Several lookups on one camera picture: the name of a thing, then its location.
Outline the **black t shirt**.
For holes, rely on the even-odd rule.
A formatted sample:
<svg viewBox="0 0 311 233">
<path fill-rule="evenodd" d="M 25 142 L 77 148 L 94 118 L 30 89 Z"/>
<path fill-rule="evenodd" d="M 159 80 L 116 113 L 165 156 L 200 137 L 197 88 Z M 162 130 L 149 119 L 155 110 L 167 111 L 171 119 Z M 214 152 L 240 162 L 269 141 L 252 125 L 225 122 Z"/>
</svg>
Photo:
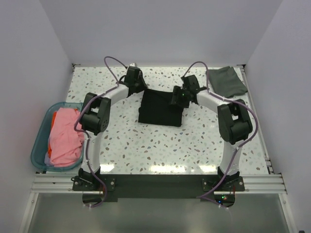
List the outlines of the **black t shirt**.
<svg viewBox="0 0 311 233">
<path fill-rule="evenodd" d="M 181 127 L 183 108 L 171 105 L 172 97 L 172 92 L 145 90 L 138 109 L 138 122 Z"/>
</svg>

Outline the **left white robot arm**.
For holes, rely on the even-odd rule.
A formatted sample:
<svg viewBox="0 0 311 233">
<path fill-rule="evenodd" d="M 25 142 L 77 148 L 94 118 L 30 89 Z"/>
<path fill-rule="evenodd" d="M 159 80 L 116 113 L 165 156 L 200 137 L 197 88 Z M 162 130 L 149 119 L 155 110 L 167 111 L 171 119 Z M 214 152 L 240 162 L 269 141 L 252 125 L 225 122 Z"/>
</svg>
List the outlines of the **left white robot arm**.
<svg viewBox="0 0 311 233">
<path fill-rule="evenodd" d="M 101 184 L 100 147 L 103 133 L 109 124 L 111 106 L 146 89 L 142 71 L 138 67 L 129 66 L 117 86 L 101 95 L 86 94 L 79 118 L 85 142 L 84 158 L 78 176 L 84 180 L 83 184 L 89 190 L 96 190 Z"/>
</svg>

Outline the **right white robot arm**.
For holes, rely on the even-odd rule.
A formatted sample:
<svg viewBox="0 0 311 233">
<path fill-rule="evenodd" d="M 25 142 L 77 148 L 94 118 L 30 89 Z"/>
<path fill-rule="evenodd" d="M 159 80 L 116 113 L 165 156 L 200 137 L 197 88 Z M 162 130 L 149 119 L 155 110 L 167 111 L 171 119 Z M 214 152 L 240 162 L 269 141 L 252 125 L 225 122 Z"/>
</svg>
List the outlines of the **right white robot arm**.
<svg viewBox="0 0 311 233">
<path fill-rule="evenodd" d="M 183 76 L 182 86 L 173 87 L 171 105 L 189 108 L 190 103 L 208 108 L 218 116 L 219 134 L 224 141 L 222 161 L 218 167 L 216 184 L 227 191 L 234 184 L 232 177 L 238 176 L 242 144 L 253 131 L 253 125 L 243 100 L 228 100 L 201 87 L 196 76 Z"/>
</svg>

